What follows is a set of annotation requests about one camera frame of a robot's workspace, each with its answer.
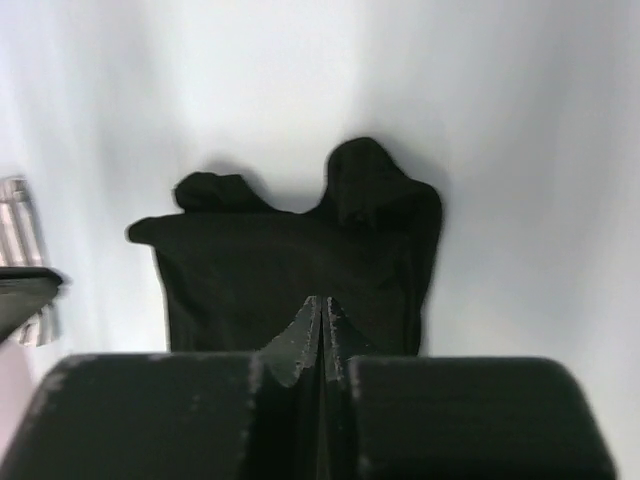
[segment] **dark fabric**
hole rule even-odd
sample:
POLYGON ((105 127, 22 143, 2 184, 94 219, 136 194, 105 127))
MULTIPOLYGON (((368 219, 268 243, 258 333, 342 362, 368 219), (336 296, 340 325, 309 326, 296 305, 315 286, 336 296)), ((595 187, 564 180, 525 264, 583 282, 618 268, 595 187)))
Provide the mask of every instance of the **dark fabric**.
POLYGON ((62 277, 48 268, 0 268, 0 343, 50 304, 62 283, 62 277))
POLYGON ((240 175, 194 173, 184 213, 143 219, 130 241, 155 249, 172 351, 253 350, 309 295, 334 297, 380 350, 416 354, 442 227, 435 189, 407 177, 376 141, 338 146, 320 203, 276 210, 240 175))

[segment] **black plastic object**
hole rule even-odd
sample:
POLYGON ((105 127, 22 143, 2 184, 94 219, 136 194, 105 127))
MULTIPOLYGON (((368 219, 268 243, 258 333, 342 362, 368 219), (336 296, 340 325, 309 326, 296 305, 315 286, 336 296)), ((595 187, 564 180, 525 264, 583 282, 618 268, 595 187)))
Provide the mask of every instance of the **black plastic object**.
POLYGON ((48 268, 0 268, 0 343, 58 294, 62 278, 48 268))
POLYGON ((259 353, 72 357, 0 480, 610 480, 571 375, 544 359, 380 356, 330 298, 259 353))
POLYGON ((174 196, 183 213, 128 231, 155 249, 172 351, 260 349, 323 295, 381 351, 417 354, 442 204, 375 140, 331 153, 326 191, 303 214, 272 208, 240 175, 194 173, 174 196))

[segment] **white backdrop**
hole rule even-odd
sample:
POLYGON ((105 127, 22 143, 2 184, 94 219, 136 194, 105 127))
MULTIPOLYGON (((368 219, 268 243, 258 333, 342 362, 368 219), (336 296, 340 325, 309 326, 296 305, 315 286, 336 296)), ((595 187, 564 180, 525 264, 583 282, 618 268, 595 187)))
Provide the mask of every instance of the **white backdrop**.
POLYGON ((564 362, 640 478, 638 22, 632 0, 2 2, 2 165, 72 281, 35 376, 164 348, 123 232, 183 175, 240 168, 303 210, 330 149, 375 134, 447 202, 431 353, 564 362))

